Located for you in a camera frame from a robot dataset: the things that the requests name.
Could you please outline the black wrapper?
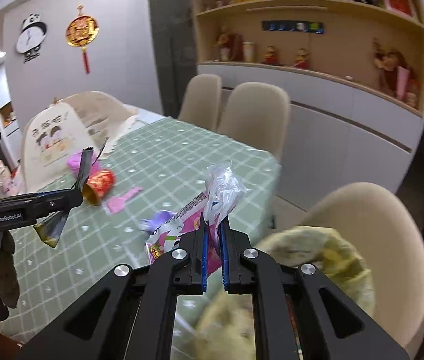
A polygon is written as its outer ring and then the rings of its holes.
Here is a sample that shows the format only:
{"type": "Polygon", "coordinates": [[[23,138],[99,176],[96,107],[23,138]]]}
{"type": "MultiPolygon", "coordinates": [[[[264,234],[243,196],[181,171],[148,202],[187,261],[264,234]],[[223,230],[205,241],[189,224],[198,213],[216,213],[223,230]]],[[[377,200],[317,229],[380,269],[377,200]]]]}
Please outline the black wrapper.
{"type": "Polygon", "coordinates": [[[98,154],[93,153],[92,147],[82,150],[75,183],[71,188],[43,193],[40,201],[33,204],[32,213],[36,216],[33,228],[41,241],[49,247],[55,248],[58,245],[70,211],[83,203],[84,186],[108,141],[109,138],[106,137],[98,154]]]}

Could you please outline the pink cartoon snack packet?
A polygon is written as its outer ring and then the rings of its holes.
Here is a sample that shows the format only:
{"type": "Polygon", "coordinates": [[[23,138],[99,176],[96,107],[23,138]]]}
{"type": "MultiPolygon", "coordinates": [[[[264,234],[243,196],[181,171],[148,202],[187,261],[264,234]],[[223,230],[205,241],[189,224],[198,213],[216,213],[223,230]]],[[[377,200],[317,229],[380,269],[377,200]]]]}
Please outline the pink cartoon snack packet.
{"type": "Polygon", "coordinates": [[[229,161],[207,168],[205,191],[199,193],[174,217],[149,235],[145,242],[148,260],[154,263],[163,254],[177,248],[182,235],[197,231],[202,219],[209,225],[206,235],[207,274],[221,266],[218,255],[218,225],[228,217],[247,192],[243,181],[232,171],[229,161]]]}

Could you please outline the red gold paper cup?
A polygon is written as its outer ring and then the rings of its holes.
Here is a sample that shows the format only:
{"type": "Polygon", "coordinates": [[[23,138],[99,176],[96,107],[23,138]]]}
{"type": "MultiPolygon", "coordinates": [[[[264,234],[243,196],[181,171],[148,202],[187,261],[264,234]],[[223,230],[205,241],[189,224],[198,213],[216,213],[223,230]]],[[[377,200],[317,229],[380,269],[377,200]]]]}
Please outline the red gold paper cup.
{"type": "Polygon", "coordinates": [[[84,198],[92,205],[100,205],[115,184],[114,173],[103,169],[92,174],[82,189],[84,198]]]}

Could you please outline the cream cartoon print cushion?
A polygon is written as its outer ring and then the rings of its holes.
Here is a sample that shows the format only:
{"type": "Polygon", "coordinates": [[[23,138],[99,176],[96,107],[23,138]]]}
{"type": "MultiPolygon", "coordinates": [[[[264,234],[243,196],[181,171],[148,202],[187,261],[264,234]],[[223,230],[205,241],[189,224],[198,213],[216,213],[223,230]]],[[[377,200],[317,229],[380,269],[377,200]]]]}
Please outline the cream cartoon print cushion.
{"type": "Polygon", "coordinates": [[[92,147],[111,154],[136,122],[137,107],[99,91],[66,97],[27,124],[22,133],[20,170],[28,192],[36,192],[67,174],[67,161],[92,147]]]}

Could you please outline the pink plastic spoon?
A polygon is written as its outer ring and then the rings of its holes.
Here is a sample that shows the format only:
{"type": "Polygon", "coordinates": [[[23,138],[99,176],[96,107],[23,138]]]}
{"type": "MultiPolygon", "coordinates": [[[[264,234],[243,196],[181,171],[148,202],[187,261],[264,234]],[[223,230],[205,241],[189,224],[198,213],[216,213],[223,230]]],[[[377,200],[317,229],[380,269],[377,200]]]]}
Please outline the pink plastic spoon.
{"type": "Polygon", "coordinates": [[[115,215],[124,210],[125,205],[137,194],[141,193],[143,189],[141,187],[134,187],[120,196],[113,196],[109,198],[104,204],[103,207],[105,212],[109,215],[115,215]]]}

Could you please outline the purple toy figure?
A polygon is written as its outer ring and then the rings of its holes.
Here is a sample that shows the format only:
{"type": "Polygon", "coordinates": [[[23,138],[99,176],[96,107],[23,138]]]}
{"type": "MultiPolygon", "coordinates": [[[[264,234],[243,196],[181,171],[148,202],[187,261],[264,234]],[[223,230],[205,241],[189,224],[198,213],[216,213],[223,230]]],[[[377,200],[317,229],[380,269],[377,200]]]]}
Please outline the purple toy figure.
{"type": "Polygon", "coordinates": [[[143,219],[140,221],[139,228],[141,231],[152,234],[161,225],[174,217],[172,211],[157,211],[151,219],[143,219]]]}

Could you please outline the green grid tablecloth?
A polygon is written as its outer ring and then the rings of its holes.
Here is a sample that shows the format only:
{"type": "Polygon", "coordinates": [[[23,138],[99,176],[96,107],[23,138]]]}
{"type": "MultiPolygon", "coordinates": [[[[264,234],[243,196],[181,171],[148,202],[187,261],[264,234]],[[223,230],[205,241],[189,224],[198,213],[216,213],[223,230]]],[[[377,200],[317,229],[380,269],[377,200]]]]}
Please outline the green grid tablecloth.
{"type": "Polygon", "coordinates": [[[257,240],[270,218],[281,167],[270,153],[172,118],[124,136],[102,166],[114,173],[112,196],[140,192],[117,214],[84,203],[73,209],[55,248],[32,228],[13,231],[20,297],[1,332],[28,341],[120,263],[148,264],[144,222],[178,211],[205,190],[207,169],[230,164],[247,193],[230,215],[234,228],[257,240]]]}

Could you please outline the beige near chair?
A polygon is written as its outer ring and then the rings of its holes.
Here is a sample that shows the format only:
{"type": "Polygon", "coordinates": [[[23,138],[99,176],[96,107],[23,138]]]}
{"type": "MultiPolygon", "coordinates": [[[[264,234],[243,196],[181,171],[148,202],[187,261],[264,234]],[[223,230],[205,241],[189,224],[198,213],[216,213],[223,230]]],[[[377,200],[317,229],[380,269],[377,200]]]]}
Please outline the beige near chair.
{"type": "Polygon", "coordinates": [[[380,185],[348,184],[301,223],[334,228],[358,250],[372,271],[374,320],[413,355],[424,336],[424,241],[402,201],[380,185]]]}

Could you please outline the beige chair far left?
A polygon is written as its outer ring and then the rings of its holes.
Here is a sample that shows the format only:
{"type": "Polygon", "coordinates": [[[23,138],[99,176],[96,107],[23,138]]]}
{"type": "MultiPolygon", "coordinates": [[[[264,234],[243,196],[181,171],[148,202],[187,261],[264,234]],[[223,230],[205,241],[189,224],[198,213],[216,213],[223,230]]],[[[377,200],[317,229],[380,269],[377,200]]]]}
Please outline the beige chair far left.
{"type": "Polygon", "coordinates": [[[221,104],[221,77],[214,74],[194,76],[186,88],[178,120],[214,132],[221,104]]]}

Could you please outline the panda wall clock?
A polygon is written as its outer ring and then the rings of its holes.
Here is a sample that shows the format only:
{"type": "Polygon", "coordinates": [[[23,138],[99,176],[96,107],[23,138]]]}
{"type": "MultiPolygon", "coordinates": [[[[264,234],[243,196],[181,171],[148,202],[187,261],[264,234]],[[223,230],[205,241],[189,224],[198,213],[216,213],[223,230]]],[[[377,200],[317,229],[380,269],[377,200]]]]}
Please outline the panda wall clock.
{"type": "Polygon", "coordinates": [[[30,14],[22,22],[21,33],[15,49],[23,56],[23,62],[28,63],[40,56],[40,48],[47,36],[48,28],[40,14],[30,14]]]}

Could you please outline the red gold wall ornament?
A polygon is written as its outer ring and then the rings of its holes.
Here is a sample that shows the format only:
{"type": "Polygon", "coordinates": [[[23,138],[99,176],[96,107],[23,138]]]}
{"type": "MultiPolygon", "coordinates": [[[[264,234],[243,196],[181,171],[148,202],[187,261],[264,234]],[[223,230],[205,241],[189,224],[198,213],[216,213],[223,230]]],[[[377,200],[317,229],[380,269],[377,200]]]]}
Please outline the red gold wall ornament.
{"type": "Polygon", "coordinates": [[[93,16],[84,14],[84,6],[78,5],[78,15],[68,24],[66,30],[67,44],[79,48],[82,53],[84,71],[90,73],[90,65],[87,56],[87,46],[92,43],[100,29],[98,22],[93,16]]]}

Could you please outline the wooden wall shelf unit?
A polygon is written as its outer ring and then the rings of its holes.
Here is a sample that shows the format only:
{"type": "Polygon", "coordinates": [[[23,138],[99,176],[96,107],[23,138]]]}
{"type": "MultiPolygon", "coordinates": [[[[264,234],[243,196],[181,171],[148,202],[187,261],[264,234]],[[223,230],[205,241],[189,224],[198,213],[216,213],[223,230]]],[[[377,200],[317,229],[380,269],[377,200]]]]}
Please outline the wooden wall shelf unit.
{"type": "Polygon", "coordinates": [[[296,72],[424,115],[424,0],[192,0],[198,61],[296,72]]]}

